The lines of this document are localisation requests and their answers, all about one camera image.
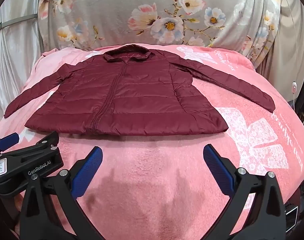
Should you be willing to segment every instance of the floral fabric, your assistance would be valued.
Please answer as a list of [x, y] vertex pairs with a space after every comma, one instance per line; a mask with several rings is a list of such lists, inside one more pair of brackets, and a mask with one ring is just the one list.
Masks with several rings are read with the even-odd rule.
[[256, 68], [276, 37], [281, 0], [40, 0], [44, 47], [139, 42], [235, 50]]

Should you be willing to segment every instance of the maroon jacket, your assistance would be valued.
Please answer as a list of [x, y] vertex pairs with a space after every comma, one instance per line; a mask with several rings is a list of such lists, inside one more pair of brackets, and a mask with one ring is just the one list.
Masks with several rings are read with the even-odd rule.
[[26, 127], [145, 136], [225, 132], [228, 125], [192, 86], [192, 77], [241, 95], [271, 113], [275, 109], [269, 95], [232, 75], [167, 51], [127, 45], [75, 66], [64, 64], [19, 95], [4, 117], [61, 84]]

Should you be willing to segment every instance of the white curtain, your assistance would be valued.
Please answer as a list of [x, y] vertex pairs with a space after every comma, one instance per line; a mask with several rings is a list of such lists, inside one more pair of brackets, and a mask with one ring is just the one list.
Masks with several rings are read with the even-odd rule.
[[[38, 2], [5, 0], [0, 7], [0, 22], [36, 14]], [[0, 120], [8, 104], [21, 93], [32, 66], [41, 56], [39, 37], [37, 19], [0, 30]]]

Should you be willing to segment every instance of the metal bolt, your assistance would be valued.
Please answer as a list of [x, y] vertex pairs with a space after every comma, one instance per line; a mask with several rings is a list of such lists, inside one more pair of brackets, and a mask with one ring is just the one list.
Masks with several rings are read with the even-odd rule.
[[246, 174], [245, 168], [238, 168], [237, 172], [240, 173], [241, 175]]
[[60, 176], [64, 177], [68, 174], [68, 170], [62, 170], [60, 171]]
[[38, 175], [36, 173], [31, 175], [31, 179], [37, 179]]
[[268, 176], [269, 176], [270, 178], [274, 178], [274, 177], [275, 177], [275, 173], [274, 173], [273, 171], [269, 171], [269, 172], [268, 172]]

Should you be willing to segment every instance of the blue gripper pad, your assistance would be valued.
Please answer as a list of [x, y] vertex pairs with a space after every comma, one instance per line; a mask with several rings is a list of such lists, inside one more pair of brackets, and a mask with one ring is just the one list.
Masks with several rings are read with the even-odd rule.
[[0, 139], [0, 152], [4, 152], [19, 142], [19, 135], [15, 132]]
[[234, 178], [212, 145], [208, 144], [204, 147], [203, 158], [222, 193], [232, 197], [234, 195]]
[[101, 148], [94, 147], [87, 156], [82, 168], [72, 180], [71, 194], [74, 199], [84, 195], [95, 173], [100, 167], [103, 160]]

